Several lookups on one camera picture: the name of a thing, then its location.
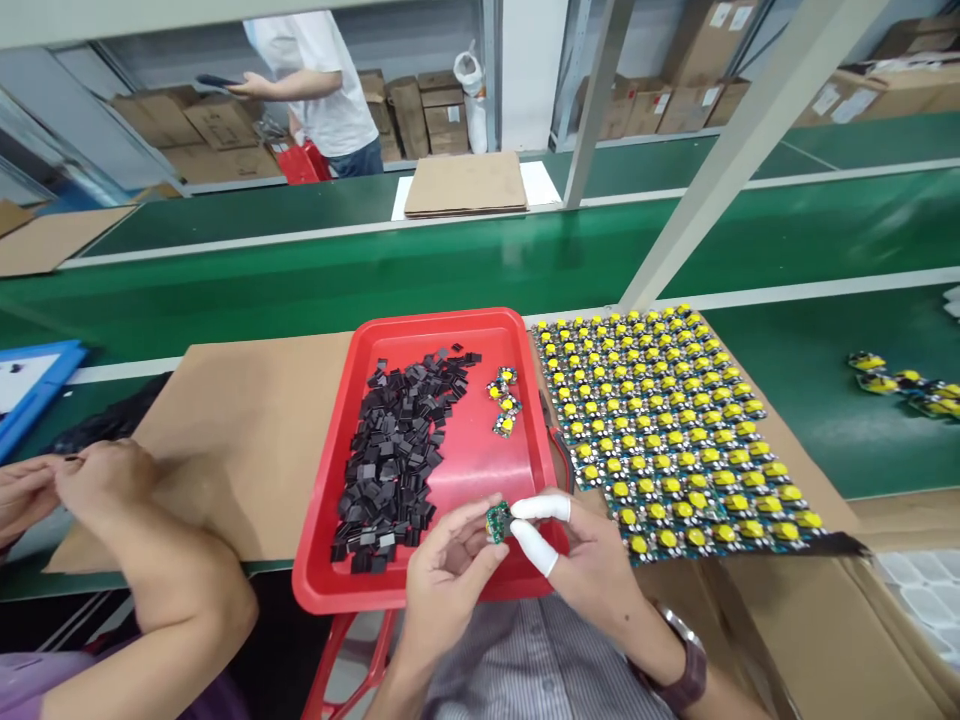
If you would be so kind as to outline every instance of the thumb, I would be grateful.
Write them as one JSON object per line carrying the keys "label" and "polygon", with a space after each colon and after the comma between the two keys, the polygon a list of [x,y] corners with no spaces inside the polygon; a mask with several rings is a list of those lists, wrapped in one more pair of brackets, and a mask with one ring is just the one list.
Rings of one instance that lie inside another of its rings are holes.
{"label": "thumb", "polygon": [[460,576],[460,583],[467,588],[474,603],[509,553],[510,548],[506,543],[487,545],[477,553],[470,567]]}

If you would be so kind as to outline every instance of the white paper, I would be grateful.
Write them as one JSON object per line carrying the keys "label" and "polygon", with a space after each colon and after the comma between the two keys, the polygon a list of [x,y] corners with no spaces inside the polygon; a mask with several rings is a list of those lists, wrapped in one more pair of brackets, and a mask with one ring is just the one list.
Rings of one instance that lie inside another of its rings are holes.
{"label": "white paper", "polygon": [[713,105],[714,101],[717,99],[717,95],[720,94],[720,86],[718,85],[715,88],[710,88],[703,94],[703,106],[710,107]]}
{"label": "white paper", "polygon": [[738,8],[733,14],[733,20],[730,21],[730,32],[743,30],[743,26],[747,24],[747,20],[750,19],[750,13],[752,12],[753,7],[749,5],[747,7]]}
{"label": "white paper", "polygon": [[[561,203],[560,193],[550,179],[550,173],[547,172],[543,161],[520,163],[520,177],[523,180],[524,192],[527,194],[527,207]],[[393,199],[393,213],[390,215],[390,220],[395,222],[407,219],[403,208],[407,205],[407,196],[410,194],[412,184],[413,176],[402,177],[397,181],[397,196]]]}
{"label": "white paper", "polygon": [[[0,362],[0,413],[8,413],[27,396],[30,389],[59,358],[59,355],[41,355],[25,360]],[[10,372],[14,365],[22,366],[19,372]]]}
{"label": "white paper", "polygon": [[837,109],[833,111],[830,119],[838,125],[845,125],[870,107],[870,103],[878,94],[873,90],[860,88],[848,99],[837,105]]}
{"label": "white paper", "polygon": [[653,108],[654,115],[663,115],[663,111],[667,109],[667,103],[670,102],[670,93],[664,93],[657,98],[657,105]]}
{"label": "white paper", "polygon": [[727,15],[730,14],[731,10],[733,10],[733,3],[720,3],[717,5],[717,9],[713,12],[713,17],[710,19],[710,27],[723,27],[723,23],[727,21]]}
{"label": "white paper", "polygon": [[825,115],[827,110],[832,108],[833,104],[839,99],[840,93],[837,91],[837,86],[833,83],[827,83],[823,86],[820,94],[817,95],[817,99],[813,103],[813,111],[817,115]]}

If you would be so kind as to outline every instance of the white bag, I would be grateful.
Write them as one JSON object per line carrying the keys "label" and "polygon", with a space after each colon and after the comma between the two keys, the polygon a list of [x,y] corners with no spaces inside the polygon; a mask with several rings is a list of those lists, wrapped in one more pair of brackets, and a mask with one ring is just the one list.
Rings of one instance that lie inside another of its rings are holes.
{"label": "white bag", "polygon": [[483,82],[483,68],[471,50],[457,55],[453,63],[453,74],[457,76],[466,95],[463,104],[467,109],[470,149],[479,155],[487,151],[487,88]]}

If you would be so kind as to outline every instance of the white shelf post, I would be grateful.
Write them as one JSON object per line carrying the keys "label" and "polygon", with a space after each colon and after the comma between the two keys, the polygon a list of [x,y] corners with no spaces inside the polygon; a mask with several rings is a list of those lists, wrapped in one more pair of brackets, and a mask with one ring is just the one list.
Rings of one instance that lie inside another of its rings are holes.
{"label": "white shelf post", "polygon": [[659,297],[886,4],[805,0],[623,293],[622,308],[645,309]]}

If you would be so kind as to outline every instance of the workbench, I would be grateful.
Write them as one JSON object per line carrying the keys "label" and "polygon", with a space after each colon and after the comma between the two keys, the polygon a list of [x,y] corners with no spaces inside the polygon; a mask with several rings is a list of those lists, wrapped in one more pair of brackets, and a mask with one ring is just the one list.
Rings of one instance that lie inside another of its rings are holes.
{"label": "workbench", "polygon": [[[916,120],[869,123],[843,137],[849,128],[807,128],[788,139],[862,168],[916,159],[917,148],[904,157],[902,143],[879,143],[870,130],[907,132]],[[713,142],[599,150],[588,197],[639,195],[577,212],[383,229],[397,183],[389,175],[146,205],[69,261],[72,269],[0,283],[0,338],[15,347],[78,337],[96,349],[88,365],[97,367],[176,358],[195,343],[353,330],[384,314],[505,305],[534,315],[609,305]],[[937,147],[960,157],[960,137]],[[569,155],[541,159],[562,187]],[[823,161],[781,145],[758,176],[823,170]],[[956,484],[956,426],[861,392],[843,359],[869,350],[894,369],[960,378],[960,333],[941,299],[950,287],[942,283],[960,282],[958,194],[955,168],[744,191],[664,293],[705,311],[847,499]],[[338,236],[335,223],[376,227]],[[284,233],[317,237],[293,241]],[[263,235],[267,244],[241,242]],[[165,256],[217,242],[227,247]],[[143,251],[158,256],[125,257]],[[103,264],[76,266],[90,260]],[[931,284],[931,277],[943,279]],[[858,292],[891,284],[903,287]],[[785,299],[798,288],[808,299]],[[117,366],[122,379],[72,385],[17,457],[157,372],[129,377],[125,367]],[[41,553],[0,571],[0,600],[122,585],[117,574],[41,576],[46,559]]]}

